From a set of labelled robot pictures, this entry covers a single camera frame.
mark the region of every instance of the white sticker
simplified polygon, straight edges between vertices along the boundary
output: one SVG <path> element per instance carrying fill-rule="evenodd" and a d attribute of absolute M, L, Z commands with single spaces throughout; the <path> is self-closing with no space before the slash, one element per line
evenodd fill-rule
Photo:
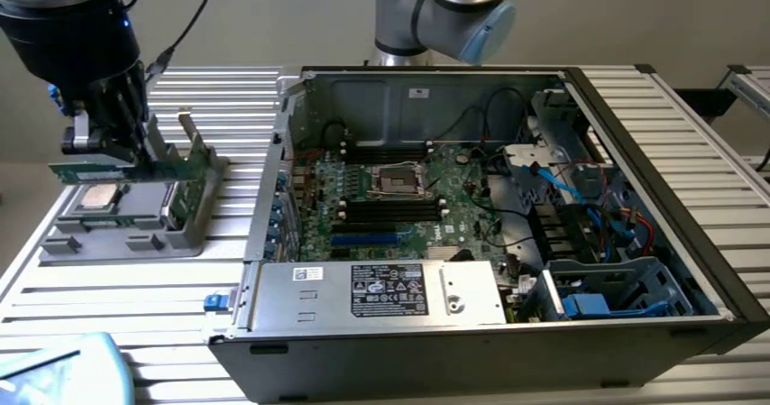
<path fill-rule="evenodd" d="M 323 279 L 324 267 L 294 269 L 294 281 L 322 281 Z"/>
<path fill-rule="evenodd" d="M 425 87 L 410 88 L 410 98 L 430 98 L 431 90 Z"/>

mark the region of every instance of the circuit board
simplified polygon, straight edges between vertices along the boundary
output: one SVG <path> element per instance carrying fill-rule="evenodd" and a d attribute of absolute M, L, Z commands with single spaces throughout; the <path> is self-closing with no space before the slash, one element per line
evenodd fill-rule
<path fill-rule="evenodd" d="M 389 165 L 351 165 L 343 158 L 327 153 L 316 160 L 306 161 L 295 169 L 296 182 L 304 183 L 300 200 L 302 218 L 302 252 L 300 260 L 310 261 L 363 261 L 379 259 L 431 259 L 438 253 L 451 253 L 454 249 L 469 249 L 478 260 L 497 264 L 506 259 L 503 248 L 487 244 L 474 224 L 479 222 L 486 229 L 495 222 L 495 214 L 483 211 L 470 202 L 463 190 L 463 182 L 473 171 L 474 163 L 457 161 L 458 156 L 469 157 L 469 151 L 458 145 L 438 148 L 421 163 L 405 162 Z M 386 170 L 394 176 L 393 187 L 399 186 L 402 179 L 409 178 L 407 170 L 418 169 L 422 194 L 403 193 L 382 196 L 378 190 L 378 177 L 383 178 Z M 332 226 L 344 223 L 338 216 L 340 200 L 352 202 L 379 200 L 387 203 L 391 198 L 403 199 L 411 196 L 446 201 L 441 221 L 395 223 L 398 242 L 387 245 L 332 245 Z"/>

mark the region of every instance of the slotted aluminum surface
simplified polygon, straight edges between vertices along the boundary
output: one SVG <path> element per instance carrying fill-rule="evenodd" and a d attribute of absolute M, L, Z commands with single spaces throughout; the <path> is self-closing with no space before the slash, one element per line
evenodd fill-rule
<path fill-rule="evenodd" d="M 770 94 L 770 67 L 749 67 L 751 75 L 757 79 L 757 83 L 762 85 L 768 94 Z"/>
<path fill-rule="evenodd" d="M 770 308 L 766 202 L 650 77 L 633 67 L 585 70 L 706 233 Z M 123 348 L 142 403 L 248 403 L 203 346 L 199 329 L 203 297 L 235 286 L 240 279 L 239 259 L 275 118 L 276 76 L 278 69 L 262 68 L 167 71 L 151 95 L 166 138 L 184 147 L 176 110 L 191 106 L 206 141 L 232 161 L 206 251 L 192 260 L 40 264 L 38 240 L 50 232 L 54 213 L 70 195 L 66 190 L 0 280 L 0 362 L 79 333 L 103 330 Z M 214 319 L 216 323 L 227 321 L 227 317 Z M 511 355 L 511 364 L 521 364 L 515 358 Z M 770 403 L 770 333 L 727 355 L 693 358 L 642 389 L 443 398 L 422 403 Z"/>

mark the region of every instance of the power supply label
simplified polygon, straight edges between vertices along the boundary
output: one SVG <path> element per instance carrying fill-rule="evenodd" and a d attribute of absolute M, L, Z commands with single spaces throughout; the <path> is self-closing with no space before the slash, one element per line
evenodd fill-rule
<path fill-rule="evenodd" d="M 429 314 L 422 264 L 352 265 L 350 312 L 356 318 Z"/>

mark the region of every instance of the green circuit board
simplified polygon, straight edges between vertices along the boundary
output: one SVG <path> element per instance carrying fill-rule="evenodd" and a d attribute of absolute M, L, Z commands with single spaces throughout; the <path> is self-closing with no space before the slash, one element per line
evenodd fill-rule
<path fill-rule="evenodd" d="M 442 197 L 446 200 L 449 214 L 442 221 L 398 223 L 397 244 L 343 247 L 348 254 L 346 257 L 334 256 L 332 249 L 339 247 L 331 245 L 332 225 L 344 223 L 338 217 L 339 200 L 344 198 L 348 201 L 387 202 L 391 197 L 379 198 L 373 193 L 374 173 L 377 168 L 393 170 L 398 165 L 348 165 L 331 154 L 303 162 L 299 167 L 299 174 L 306 182 L 304 194 L 299 198 L 303 229 L 299 259 L 304 262 L 431 259 L 431 248 L 451 246 L 471 250 L 477 260 L 503 261 L 505 249 L 493 247 L 474 232 L 477 221 L 482 229 L 486 229 L 497 217 L 495 213 L 489 213 L 471 204 L 469 194 L 463 190 L 469 172 L 473 172 L 471 176 L 479 175 L 475 163 L 457 164 L 457 156 L 466 153 L 467 150 L 459 146 L 446 145 L 431 153 L 429 161 L 419 163 L 422 187 L 426 189 L 421 198 Z M 324 192 L 323 199 L 318 198 L 319 190 Z"/>

